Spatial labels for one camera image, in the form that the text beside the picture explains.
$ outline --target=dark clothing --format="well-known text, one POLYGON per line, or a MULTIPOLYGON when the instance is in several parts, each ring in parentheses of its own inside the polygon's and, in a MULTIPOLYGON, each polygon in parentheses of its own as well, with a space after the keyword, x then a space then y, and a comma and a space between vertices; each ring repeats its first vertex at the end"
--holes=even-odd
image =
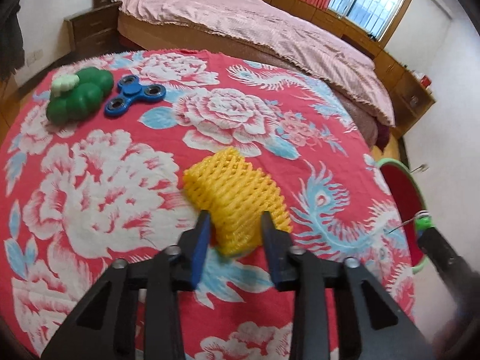
POLYGON ((0 80, 6 80, 25 62, 23 38, 17 20, 20 0, 0 0, 0 80))

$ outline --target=white wall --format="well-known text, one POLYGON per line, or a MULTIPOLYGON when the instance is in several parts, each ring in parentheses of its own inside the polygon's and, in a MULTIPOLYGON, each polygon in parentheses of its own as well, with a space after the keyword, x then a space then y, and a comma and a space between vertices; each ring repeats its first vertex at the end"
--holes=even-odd
POLYGON ((70 51, 64 17, 92 7, 93 0, 20 0, 18 21, 27 55, 42 49, 43 57, 15 75, 19 86, 70 51))
POLYGON ((432 0, 412 0, 385 49, 409 69, 426 72, 450 23, 450 17, 432 0))
MULTIPOLYGON (((410 165, 434 222, 480 271, 480 36, 465 12, 454 19, 431 66, 435 105, 405 136, 410 165)), ((416 276, 417 324, 431 338, 455 306, 433 268, 416 276)))

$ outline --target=green rim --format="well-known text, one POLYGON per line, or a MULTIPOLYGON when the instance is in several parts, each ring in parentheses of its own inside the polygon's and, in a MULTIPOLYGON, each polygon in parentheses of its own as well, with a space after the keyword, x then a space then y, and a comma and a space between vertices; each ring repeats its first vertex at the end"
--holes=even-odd
MULTIPOLYGON (((384 165, 393 165, 393 166, 397 167, 398 169, 400 169, 401 171, 403 171, 405 173, 405 175, 411 181, 413 187, 415 188, 415 190, 417 192, 417 196, 420 200, 420 204, 422 206, 422 209, 426 210, 427 207, 425 205, 425 200, 423 198, 422 193, 420 192, 420 189, 418 188, 417 183, 415 182, 412 175, 410 174, 410 170, 402 162, 397 161, 393 158, 382 158, 380 161, 377 162, 377 166, 378 166, 379 169, 381 169, 382 166, 384 166, 384 165)), ((420 260, 420 262, 416 266, 412 267, 413 274, 415 275, 418 272, 420 272, 425 267, 427 261, 428 261, 427 256, 423 256, 423 258, 420 260)))

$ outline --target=green toy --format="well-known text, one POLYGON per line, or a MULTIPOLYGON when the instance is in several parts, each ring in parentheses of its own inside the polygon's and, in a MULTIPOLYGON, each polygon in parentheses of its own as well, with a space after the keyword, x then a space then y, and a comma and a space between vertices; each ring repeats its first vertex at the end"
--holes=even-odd
POLYGON ((57 126, 87 119, 100 109, 113 84, 112 73, 96 67, 58 77, 52 81, 46 118, 57 126))

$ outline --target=wooden dresser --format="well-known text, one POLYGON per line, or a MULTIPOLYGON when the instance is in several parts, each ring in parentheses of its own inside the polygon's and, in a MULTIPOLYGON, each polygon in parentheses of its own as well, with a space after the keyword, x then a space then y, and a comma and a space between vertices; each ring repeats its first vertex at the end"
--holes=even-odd
POLYGON ((114 52, 118 45, 119 5, 112 3, 79 12, 65 19, 70 47, 77 59, 114 52))
POLYGON ((383 49, 380 42, 372 40, 363 29, 348 19, 301 0, 263 1, 333 33, 374 61, 375 73, 392 99, 397 123, 392 132, 396 138, 404 135, 435 103, 432 95, 383 49))

